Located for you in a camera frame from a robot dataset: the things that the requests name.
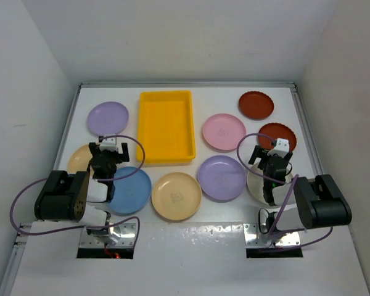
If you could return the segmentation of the beige plate edge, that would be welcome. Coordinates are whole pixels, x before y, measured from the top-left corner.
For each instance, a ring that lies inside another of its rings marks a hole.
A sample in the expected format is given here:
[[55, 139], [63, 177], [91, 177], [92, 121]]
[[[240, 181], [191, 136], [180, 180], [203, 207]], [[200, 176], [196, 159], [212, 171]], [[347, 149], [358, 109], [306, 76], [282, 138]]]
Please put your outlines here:
[[92, 157], [89, 145], [81, 146], [70, 157], [67, 163], [67, 172], [76, 173], [77, 171], [86, 171]]

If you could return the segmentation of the cream white plate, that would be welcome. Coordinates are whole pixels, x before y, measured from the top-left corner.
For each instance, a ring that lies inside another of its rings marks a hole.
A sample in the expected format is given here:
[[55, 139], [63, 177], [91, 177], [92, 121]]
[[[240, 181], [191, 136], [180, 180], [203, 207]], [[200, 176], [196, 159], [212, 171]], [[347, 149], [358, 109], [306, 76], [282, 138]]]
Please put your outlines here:
[[[262, 174], [263, 171], [260, 170], [258, 168], [258, 165], [259, 165], [259, 162], [256, 162], [254, 165], [251, 166], [251, 170], [259, 173], [259, 174]], [[292, 175], [292, 173], [289, 173], [287, 176], [286, 176], [286, 183], [290, 183], [292, 178], [294, 176]], [[260, 177], [260, 176], [257, 176], [251, 172], [248, 171], [247, 173], [247, 188], [250, 192], [250, 195], [252, 196], [252, 199], [254, 201], [256, 201], [256, 203], [259, 203], [259, 205], [261, 205], [262, 207], [266, 207], [266, 208], [278, 208], [282, 205], [285, 197], [286, 197], [286, 194], [289, 190], [289, 187], [290, 185], [284, 185], [284, 188], [283, 189], [277, 189], [277, 190], [274, 190], [275, 194], [278, 194], [278, 197], [276, 197], [274, 195], [274, 202], [278, 202], [277, 205], [275, 204], [269, 204], [268, 202], [266, 202], [264, 196], [263, 196], [263, 178]], [[291, 196], [289, 198], [289, 201], [287, 203], [287, 206], [289, 205], [295, 205], [295, 196], [294, 196], [294, 191], [291, 193]]]

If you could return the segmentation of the red fluted dish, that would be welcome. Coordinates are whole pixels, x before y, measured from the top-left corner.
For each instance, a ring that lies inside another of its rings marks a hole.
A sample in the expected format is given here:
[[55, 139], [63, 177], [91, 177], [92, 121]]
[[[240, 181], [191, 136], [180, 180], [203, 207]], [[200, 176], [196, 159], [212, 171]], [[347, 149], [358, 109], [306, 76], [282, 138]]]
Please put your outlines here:
[[274, 102], [263, 92], [249, 91], [239, 98], [239, 110], [247, 118], [263, 120], [273, 113]]
[[[286, 125], [281, 123], [267, 123], [263, 125], [260, 134], [265, 134], [272, 139], [282, 138], [289, 141], [289, 151], [293, 152], [297, 145], [295, 133]], [[258, 136], [258, 143], [265, 149], [272, 149], [271, 141], [263, 136]]]

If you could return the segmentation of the lilac plate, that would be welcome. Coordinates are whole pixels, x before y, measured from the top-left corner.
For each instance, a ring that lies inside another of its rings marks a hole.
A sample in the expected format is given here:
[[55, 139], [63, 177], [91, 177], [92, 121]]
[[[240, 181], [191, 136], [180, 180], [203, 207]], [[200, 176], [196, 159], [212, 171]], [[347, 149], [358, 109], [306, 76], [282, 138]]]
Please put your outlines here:
[[119, 134], [127, 126], [128, 109], [119, 102], [103, 102], [96, 105], [88, 114], [86, 126], [96, 136]]
[[229, 202], [237, 198], [246, 186], [243, 166], [225, 155], [207, 158], [199, 167], [197, 180], [204, 193], [217, 202]]

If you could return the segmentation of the pink plate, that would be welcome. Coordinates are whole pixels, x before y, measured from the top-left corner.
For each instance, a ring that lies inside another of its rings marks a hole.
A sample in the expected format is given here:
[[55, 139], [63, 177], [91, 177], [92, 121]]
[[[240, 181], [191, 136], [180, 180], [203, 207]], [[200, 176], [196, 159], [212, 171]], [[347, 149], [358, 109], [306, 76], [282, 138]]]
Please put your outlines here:
[[228, 113], [218, 113], [210, 116], [202, 126], [205, 141], [215, 149], [232, 151], [246, 135], [243, 122]]

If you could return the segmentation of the blue plate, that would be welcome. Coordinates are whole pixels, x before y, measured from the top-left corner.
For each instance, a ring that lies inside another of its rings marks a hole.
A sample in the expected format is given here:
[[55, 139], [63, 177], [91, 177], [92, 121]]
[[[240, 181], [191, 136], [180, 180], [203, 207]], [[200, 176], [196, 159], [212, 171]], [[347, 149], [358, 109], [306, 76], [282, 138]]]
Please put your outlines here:
[[115, 192], [113, 199], [106, 202], [111, 212], [129, 215], [141, 210], [149, 201], [152, 192], [152, 181], [144, 170], [113, 182]]

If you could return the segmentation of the beige plate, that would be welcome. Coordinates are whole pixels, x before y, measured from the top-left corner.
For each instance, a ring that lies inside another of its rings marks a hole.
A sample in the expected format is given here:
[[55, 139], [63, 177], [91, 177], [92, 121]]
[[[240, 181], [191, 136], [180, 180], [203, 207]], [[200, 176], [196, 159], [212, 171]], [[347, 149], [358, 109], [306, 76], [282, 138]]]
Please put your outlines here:
[[202, 190], [191, 175], [168, 173], [154, 184], [151, 201], [155, 211], [164, 219], [182, 221], [198, 211]]

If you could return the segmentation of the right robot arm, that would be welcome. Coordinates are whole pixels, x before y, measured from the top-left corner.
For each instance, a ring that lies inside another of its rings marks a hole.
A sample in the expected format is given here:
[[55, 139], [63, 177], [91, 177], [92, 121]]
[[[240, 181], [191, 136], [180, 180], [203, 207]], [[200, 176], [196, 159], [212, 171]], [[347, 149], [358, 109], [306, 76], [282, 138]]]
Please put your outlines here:
[[249, 164], [260, 159], [256, 175], [263, 181], [262, 198], [269, 206], [280, 207], [260, 220], [263, 234], [278, 235], [304, 229], [330, 228], [352, 222], [352, 210], [331, 175], [313, 179], [293, 177], [286, 180], [292, 153], [264, 149], [256, 145]]

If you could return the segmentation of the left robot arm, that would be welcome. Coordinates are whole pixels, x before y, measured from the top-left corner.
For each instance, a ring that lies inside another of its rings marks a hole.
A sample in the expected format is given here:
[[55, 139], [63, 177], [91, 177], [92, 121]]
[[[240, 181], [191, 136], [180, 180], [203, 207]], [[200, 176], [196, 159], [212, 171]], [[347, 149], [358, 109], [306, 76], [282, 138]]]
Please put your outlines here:
[[86, 227], [86, 233], [96, 241], [114, 246], [121, 238], [120, 228], [108, 227], [111, 214], [88, 204], [110, 203], [115, 195], [114, 176], [117, 165], [129, 162], [128, 145], [89, 143], [91, 158], [83, 170], [74, 174], [54, 170], [50, 173], [36, 202], [35, 216], [39, 220], [72, 221]]

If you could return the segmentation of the yellow plastic bin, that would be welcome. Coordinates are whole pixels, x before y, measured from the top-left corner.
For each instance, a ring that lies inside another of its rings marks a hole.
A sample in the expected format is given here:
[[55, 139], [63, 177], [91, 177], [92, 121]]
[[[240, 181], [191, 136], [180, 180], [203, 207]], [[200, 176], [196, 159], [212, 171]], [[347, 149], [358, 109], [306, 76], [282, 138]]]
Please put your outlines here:
[[139, 100], [137, 160], [148, 165], [195, 159], [192, 95], [188, 90], [142, 92]]

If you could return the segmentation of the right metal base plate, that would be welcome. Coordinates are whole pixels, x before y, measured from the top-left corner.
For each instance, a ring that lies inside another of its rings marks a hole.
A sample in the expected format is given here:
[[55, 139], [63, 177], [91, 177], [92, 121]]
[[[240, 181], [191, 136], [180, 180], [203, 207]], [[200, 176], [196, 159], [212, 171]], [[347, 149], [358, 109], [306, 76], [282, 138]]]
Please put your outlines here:
[[257, 223], [244, 223], [244, 239], [247, 249], [274, 249], [289, 248], [300, 245], [298, 232], [285, 232], [284, 234], [263, 234]]

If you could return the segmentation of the metal base plate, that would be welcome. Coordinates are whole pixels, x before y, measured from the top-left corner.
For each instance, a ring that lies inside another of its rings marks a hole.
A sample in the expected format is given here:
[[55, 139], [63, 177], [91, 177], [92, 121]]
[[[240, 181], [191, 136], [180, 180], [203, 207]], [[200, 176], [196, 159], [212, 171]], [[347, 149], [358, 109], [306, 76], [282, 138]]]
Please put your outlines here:
[[108, 229], [83, 229], [79, 247], [84, 249], [133, 248], [137, 226], [135, 223], [123, 223]]
[[289, 248], [300, 245], [298, 232], [285, 232], [284, 234], [263, 234], [257, 223], [244, 223], [244, 239], [247, 249], [274, 249]]

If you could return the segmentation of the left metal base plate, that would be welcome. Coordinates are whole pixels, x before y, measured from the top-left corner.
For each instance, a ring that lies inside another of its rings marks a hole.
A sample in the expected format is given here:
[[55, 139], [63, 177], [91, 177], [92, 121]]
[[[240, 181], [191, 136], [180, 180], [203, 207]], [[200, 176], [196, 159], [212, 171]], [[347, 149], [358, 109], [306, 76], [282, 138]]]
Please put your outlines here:
[[84, 249], [133, 248], [137, 226], [135, 223], [123, 223], [108, 229], [83, 229], [79, 247]]

